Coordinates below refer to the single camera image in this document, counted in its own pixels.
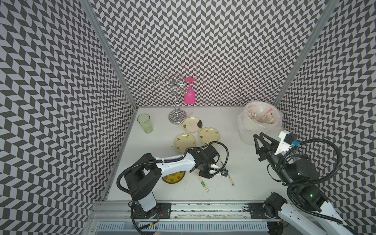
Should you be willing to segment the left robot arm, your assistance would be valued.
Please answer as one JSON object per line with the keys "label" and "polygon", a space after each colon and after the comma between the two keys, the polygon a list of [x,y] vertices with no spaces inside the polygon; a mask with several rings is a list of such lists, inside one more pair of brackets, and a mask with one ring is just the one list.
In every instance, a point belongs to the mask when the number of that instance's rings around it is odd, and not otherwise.
{"label": "left robot arm", "polygon": [[215,176],[228,176],[225,169],[229,160],[227,146],[213,141],[201,147],[186,148],[183,154],[167,158],[155,158],[151,153],[141,156],[132,166],[123,170],[117,177],[119,190],[131,196],[132,205],[141,207],[147,218],[153,218],[160,209],[153,189],[163,177],[180,171],[194,172],[212,179]]}

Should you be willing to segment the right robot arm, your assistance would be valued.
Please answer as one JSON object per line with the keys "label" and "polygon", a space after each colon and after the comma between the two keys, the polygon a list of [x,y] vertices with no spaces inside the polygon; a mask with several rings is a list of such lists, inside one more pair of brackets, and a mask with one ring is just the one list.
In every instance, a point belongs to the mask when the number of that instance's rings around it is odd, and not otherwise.
{"label": "right robot arm", "polygon": [[[342,154],[336,144],[324,139],[298,142],[297,136],[288,131],[281,131],[278,140],[265,133],[255,134],[254,141],[258,160],[268,161],[278,176],[277,182],[287,187],[288,199],[272,193],[265,200],[263,207],[268,218],[279,217],[303,235],[356,234],[318,186],[332,179],[342,166]],[[296,154],[298,148],[310,143],[327,144],[335,152],[334,169],[325,176],[320,176],[308,156]]]}

